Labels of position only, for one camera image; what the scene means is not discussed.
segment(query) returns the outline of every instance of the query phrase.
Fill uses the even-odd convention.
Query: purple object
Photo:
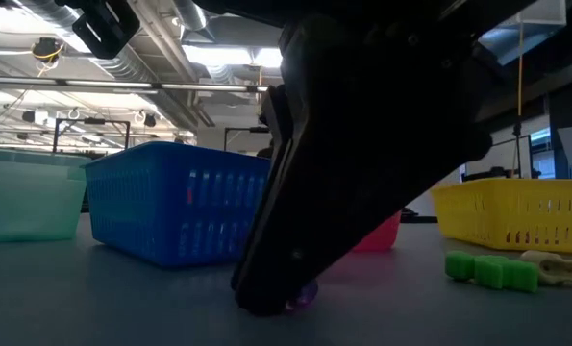
[[[301,292],[299,293],[298,297],[291,299],[286,303],[286,310],[295,311],[298,309],[306,308],[315,299],[315,296],[317,295],[317,290],[318,290],[317,281],[313,280],[312,282],[310,282],[301,289]]]

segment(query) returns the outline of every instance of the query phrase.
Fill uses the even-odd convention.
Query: gray table surface
[[[236,306],[232,266],[159,269],[98,244],[83,215],[75,240],[0,244],[0,345],[572,345],[572,288],[453,283],[449,249],[493,253],[402,225],[390,253],[324,273],[308,309],[259,319]]]

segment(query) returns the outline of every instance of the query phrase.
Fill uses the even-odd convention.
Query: teal plastic bin
[[[0,149],[0,241],[74,236],[88,158]]]

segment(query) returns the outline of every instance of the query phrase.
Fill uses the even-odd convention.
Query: green toy block
[[[508,288],[524,292],[535,293],[537,291],[537,267],[533,263],[519,260],[510,260],[504,266],[504,272],[510,275]]]
[[[457,281],[474,279],[476,284],[493,289],[537,291],[538,272],[533,263],[503,256],[472,256],[463,251],[451,251],[446,254],[445,265],[446,275]]]
[[[476,284],[493,289],[502,289],[504,287],[504,260],[494,259],[489,256],[478,256],[474,261],[474,279]]]
[[[457,281],[474,278],[474,257],[463,251],[451,251],[446,254],[446,275]]]

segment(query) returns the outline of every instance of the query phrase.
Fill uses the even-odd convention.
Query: window
[[[551,129],[532,133],[532,160],[534,169],[541,172],[539,179],[555,179],[555,154],[551,147]]]

